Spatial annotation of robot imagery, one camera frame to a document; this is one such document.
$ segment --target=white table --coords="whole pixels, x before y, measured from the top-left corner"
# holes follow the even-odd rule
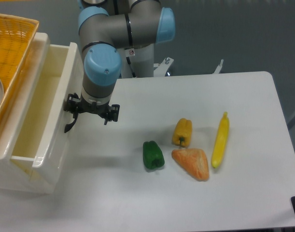
[[[270,74],[118,80],[117,123],[79,115],[52,195],[0,189],[0,231],[192,232],[295,226],[295,154]],[[219,170],[210,159],[219,120],[230,135]],[[198,182],[171,158],[177,121],[193,122],[190,147],[205,150]],[[142,144],[155,140],[165,166],[147,172]]]

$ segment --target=banana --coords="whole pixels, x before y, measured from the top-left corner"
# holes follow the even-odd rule
[[[227,115],[228,113],[224,112],[224,115],[219,123],[216,141],[214,145],[214,151],[211,156],[211,165],[213,168],[218,168],[224,157],[225,146],[228,139],[230,127],[230,122]]]

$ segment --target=white plastic container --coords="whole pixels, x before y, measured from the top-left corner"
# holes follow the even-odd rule
[[[21,73],[22,84],[0,131],[0,188],[51,193],[58,182],[72,114],[69,93],[80,94],[83,64],[77,44],[50,45],[37,33]]]

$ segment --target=pepper stem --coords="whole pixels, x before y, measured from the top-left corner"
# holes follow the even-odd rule
[[[152,162],[153,166],[158,167],[159,166],[159,160],[155,159]]]
[[[180,137],[180,146],[182,146],[182,142],[185,142],[185,138],[184,137]]]

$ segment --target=yellow basket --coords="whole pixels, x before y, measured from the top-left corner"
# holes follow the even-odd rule
[[[38,26],[39,22],[33,19],[0,14],[0,79],[5,92],[0,104],[0,125],[13,102],[20,71]]]

